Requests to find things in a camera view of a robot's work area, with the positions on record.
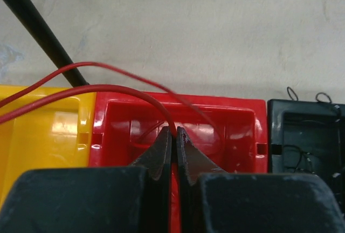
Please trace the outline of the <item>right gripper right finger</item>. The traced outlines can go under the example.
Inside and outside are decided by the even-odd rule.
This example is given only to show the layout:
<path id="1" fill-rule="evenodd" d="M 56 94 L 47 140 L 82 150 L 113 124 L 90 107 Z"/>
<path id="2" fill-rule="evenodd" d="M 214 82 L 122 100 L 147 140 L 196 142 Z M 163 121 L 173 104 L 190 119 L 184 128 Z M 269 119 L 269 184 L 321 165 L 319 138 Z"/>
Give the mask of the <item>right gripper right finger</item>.
<path id="1" fill-rule="evenodd" d="M 330 188 L 308 174 L 228 173 L 176 137 L 182 232 L 344 232 Z"/>

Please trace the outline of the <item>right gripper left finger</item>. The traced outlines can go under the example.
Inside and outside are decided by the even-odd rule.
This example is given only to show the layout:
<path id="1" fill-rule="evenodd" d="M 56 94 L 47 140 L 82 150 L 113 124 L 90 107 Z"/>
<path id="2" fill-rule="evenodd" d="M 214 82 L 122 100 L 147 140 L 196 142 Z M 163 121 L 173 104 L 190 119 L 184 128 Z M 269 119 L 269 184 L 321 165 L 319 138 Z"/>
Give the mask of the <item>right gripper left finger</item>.
<path id="1" fill-rule="evenodd" d="M 1 208 L 1 232 L 168 232 L 172 142 L 163 127 L 124 167 L 24 172 Z"/>

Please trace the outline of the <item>red plastic bin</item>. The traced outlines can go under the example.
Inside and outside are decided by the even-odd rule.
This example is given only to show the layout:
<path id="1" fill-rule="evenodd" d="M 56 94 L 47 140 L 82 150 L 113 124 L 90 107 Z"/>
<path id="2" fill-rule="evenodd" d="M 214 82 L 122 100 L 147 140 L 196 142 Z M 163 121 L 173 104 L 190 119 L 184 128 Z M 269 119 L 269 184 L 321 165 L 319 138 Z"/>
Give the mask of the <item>red plastic bin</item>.
<path id="1" fill-rule="evenodd" d="M 265 173 L 268 169 L 266 104 L 263 100 L 189 95 L 211 121 L 164 93 L 153 93 L 176 126 L 216 165 L 230 173 Z M 96 95 L 89 165 L 126 166 L 155 141 L 167 125 L 152 105 L 129 95 Z"/>

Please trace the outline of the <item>yellow plastic bin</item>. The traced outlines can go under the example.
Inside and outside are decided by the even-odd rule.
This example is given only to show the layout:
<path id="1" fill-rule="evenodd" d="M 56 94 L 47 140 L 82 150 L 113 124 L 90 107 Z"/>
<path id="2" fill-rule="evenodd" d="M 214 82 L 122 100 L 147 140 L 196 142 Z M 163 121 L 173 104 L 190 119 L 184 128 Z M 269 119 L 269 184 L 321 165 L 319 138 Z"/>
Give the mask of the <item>yellow plastic bin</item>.
<path id="1" fill-rule="evenodd" d="M 95 93 L 56 101 L 1 125 L 1 201 L 31 169 L 86 167 Z"/>

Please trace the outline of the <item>black plastic bin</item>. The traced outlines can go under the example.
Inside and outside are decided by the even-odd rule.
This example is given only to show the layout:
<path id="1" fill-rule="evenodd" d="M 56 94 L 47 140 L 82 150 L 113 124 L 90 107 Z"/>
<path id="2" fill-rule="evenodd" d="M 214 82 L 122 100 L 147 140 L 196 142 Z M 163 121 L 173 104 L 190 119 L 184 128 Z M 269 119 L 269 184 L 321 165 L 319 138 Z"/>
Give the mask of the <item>black plastic bin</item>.
<path id="1" fill-rule="evenodd" d="M 344 105 L 271 99 L 268 171 L 320 177 L 344 207 Z"/>

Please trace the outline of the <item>black music stand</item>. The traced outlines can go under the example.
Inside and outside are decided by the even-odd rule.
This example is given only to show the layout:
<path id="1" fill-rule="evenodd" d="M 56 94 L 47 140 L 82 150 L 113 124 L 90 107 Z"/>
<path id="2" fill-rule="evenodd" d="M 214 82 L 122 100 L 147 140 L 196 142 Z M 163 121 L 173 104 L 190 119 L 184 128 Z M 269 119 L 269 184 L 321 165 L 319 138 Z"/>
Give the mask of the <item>black music stand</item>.
<path id="1" fill-rule="evenodd" d="M 73 63 L 31 0 L 3 0 L 57 68 Z"/>

